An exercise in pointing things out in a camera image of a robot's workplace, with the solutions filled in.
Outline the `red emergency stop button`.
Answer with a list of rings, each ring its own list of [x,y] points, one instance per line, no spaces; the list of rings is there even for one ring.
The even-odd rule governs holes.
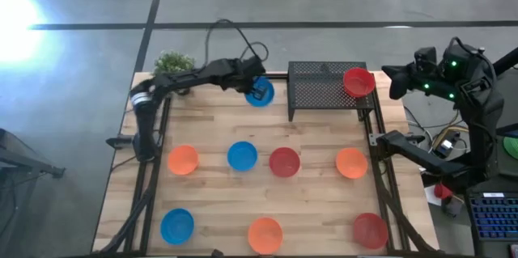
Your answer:
[[[434,196],[440,200],[445,200],[452,196],[452,191],[444,186],[442,183],[435,185],[433,189]]]

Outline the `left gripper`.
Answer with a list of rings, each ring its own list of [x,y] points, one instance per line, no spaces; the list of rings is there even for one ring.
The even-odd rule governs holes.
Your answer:
[[[220,86],[223,90],[232,88],[236,91],[251,91],[254,99],[264,99],[268,92],[268,81],[265,78],[255,78],[265,73],[265,67],[259,57],[246,60],[239,58],[226,59],[230,72],[222,76]]]

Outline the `backlit black keyboard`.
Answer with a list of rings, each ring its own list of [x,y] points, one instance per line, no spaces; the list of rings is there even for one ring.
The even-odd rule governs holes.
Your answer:
[[[468,201],[472,228],[480,240],[518,241],[518,193],[485,192]]]

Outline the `small power adapter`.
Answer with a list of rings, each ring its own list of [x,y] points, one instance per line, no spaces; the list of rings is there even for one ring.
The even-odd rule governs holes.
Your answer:
[[[455,138],[445,138],[439,141],[436,147],[432,150],[432,153],[441,159],[446,159],[452,153],[456,143],[457,140]]]

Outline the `white paper sheet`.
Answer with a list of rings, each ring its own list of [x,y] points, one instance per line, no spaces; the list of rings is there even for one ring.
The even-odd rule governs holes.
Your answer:
[[[436,188],[436,184],[424,188],[426,199],[427,199],[427,202],[431,205],[441,206],[442,199],[435,195],[435,188]]]

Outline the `black tripod stand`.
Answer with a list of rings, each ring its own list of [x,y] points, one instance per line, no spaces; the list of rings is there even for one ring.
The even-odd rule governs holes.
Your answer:
[[[64,167],[51,165],[42,154],[5,129],[0,129],[0,163],[37,170],[53,178],[61,178],[65,172]]]

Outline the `blue plastic mini bowl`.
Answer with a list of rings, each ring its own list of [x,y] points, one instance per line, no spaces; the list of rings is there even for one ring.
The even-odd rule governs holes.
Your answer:
[[[250,142],[235,142],[227,152],[227,162],[236,171],[249,171],[258,158],[256,147]]]
[[[192,214],[183,208],[167,212],[160,223],[160,234],[164,241],[171,245],[181,245],[193,234],[194,219]]]
[[[258,82],[259,78],[265,78],[268,81],[268,92],[267,92],[265,98],[264,99],[260,99],[260,98],[259,99],[254,99],[250,95],[250,92],[249,92],[248,94],[245,95],[245,99],[253,107],[262,108],[262,107],[268,106],[272,102],[272,100],[274,99],[274,86],[270,82],[270,80],[267,77],[264,77],[264,76],[255,78],[253,83]]]

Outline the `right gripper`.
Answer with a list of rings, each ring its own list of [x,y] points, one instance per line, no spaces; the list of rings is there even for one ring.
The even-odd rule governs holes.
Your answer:
[[[391,99],[400,99],[408,90],[414,88],[423,91],[425,95],[434,95],[442,99],[450,98],[450,84],[437,74],[415,72],[414,65],[382,66],[381,69],[392,80],[389,88]]]

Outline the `red plastic mini bowl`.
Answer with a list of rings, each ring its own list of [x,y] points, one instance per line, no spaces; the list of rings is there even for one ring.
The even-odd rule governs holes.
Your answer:
[[[368,70],[352,68],[344,73],[343,85],[345,92],[349,96],[359,98],[373,92],[376,80]]]
[[[353,238],[363,247],[380,249],[388,242],[388,226],[377,214],[360,214],[353,223]]]
[[[270,155],[269,166],[277,177],[292,177],[300,169],[300,158],[295,150],[289,147],[279,147]]]

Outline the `green potted plant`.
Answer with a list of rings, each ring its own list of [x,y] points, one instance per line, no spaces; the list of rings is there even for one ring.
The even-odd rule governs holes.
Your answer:
[[[153,75],[185,76],[194,69],[195,59],[179,52],[162,52],[155,60]]]

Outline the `black perforated metal rack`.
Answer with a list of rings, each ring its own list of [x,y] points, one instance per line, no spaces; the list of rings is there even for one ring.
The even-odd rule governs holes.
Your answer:
[[[366,69],[365,62],[290,61],[287,71],[288,120],[296,109],[370,111],[375,108],[372,93],[353,97],[346,93],[343,76],[351,69]]]

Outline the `orange plastic mini bowl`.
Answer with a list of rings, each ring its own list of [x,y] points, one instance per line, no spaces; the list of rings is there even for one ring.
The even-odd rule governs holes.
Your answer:
[[[337,153],[335,165],[341,175],[349,179],[363,177],[368,168],[367,158],[356,148],[345,148]]]
[[[274,254],[282,241],[282,228],[273,218],[258,218],[248,228],[248,244],[258,254]]]
[[[198,164],[199,156],[192,146],[177,146],[168,154],[168,169],[175,175],[188,175],[197,168]]]

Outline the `green filament spool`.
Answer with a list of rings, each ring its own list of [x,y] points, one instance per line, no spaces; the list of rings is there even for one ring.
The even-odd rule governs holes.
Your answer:
[[[511,157],[518,160],[518,138],[504,137],[503,148]]]

